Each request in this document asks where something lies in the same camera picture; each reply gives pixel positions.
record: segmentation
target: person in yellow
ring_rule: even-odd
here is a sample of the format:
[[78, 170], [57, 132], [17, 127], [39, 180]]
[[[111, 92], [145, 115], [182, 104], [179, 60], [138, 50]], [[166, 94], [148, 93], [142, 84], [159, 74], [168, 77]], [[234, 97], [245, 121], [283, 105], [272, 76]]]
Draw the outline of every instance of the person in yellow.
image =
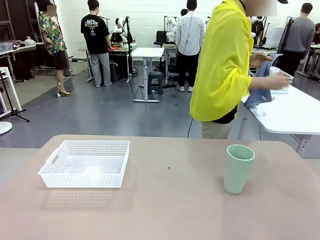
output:
[[249, 66], [259, 68], [271, 58], [252, 54], [254, 39], [246, 1], [250, 0], [223, 0], [213, 10], [205, 33], [190, 103], [191, 116], [202, 122], [204, 139], [227, 139], [249, 89], [277, 90], [289, 84], [288, 77], [280, 74], [248, 76]]

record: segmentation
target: cup rim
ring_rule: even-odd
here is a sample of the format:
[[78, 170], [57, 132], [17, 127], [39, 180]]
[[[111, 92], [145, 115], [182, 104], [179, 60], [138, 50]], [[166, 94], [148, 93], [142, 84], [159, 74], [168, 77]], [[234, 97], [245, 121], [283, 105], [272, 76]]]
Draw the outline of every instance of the cup rim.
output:
[[[253, 157], [251, 159], [240, 159], [235, 156], [232, 156], [229, 152], [229, 148], [234, 147], [234, 146], [240, 146], [240, 147], [244, 147], [246, 149], [249, 149], [253, 153]], [[256, 157], [256, 153], [250, 147], [247, 147], [247, 146], [241, 145], [241, 144], [233, 144], [233, 145], [228, 146], [226, 149], [226, 152], [229, 154], [230, 157], [237, 159], [237, 160], [240, 160], [240, 161], [251, 161], [251, 160], [255, 159], [255, 157]]]

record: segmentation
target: white shirt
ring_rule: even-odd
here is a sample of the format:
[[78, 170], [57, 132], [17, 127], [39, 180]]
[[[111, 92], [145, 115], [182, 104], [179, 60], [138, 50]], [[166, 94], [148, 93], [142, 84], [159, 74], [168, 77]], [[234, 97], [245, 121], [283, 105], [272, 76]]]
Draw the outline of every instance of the white shirt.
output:
[[197, 55], [205, 37], [205, 21], [194, 11], [189, 11], [178, 20], [176, 27], [176, 46], [187, 56]]

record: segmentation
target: basket handle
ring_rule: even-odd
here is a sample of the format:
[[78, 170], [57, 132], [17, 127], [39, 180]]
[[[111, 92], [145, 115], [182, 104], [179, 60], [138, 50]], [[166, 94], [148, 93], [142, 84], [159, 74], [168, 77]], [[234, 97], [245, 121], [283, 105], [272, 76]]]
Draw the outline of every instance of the basket handle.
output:
[[49, 163], [55, 159], [55, 157], [58, 155], [58, 152], [59, 152], [59, 148], [57, 148], [56, 150], [53, 151], [53, 153], [51, 153], [51, 155], [48, 157], [48, 159], [45, 161], [45, 163]]

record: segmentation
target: white round base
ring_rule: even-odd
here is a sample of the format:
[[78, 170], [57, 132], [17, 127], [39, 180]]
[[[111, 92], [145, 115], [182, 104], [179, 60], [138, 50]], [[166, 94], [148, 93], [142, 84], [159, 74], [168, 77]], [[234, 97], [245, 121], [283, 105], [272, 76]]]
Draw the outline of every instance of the white round base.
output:
[[12, 129], [12, 123], [7, 121], [0, 121], [0, 135], [9, 132]]

